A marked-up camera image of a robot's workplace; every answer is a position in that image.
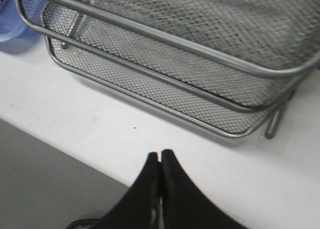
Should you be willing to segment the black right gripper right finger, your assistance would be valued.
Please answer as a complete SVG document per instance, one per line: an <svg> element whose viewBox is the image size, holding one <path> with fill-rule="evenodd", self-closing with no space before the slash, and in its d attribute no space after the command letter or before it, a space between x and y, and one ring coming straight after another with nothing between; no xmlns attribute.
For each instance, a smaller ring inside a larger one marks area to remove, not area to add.
<svg viewBox="0 0 320 229"><path fill-rule="evenodd" d="M244 229L189 178L174 152L161 152L162 210L166 229Z"/></svg>

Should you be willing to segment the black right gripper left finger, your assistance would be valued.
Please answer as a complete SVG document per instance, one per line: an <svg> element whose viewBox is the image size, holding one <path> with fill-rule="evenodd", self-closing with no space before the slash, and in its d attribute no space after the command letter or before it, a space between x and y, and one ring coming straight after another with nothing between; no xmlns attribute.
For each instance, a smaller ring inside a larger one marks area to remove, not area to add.
<svg viewBox="0 0 320 229"><path fill-rule="evenodd" d="M158 229L160 225L160 164L158 154L147 155L138 177L122 199L94 229Z"/></svg>

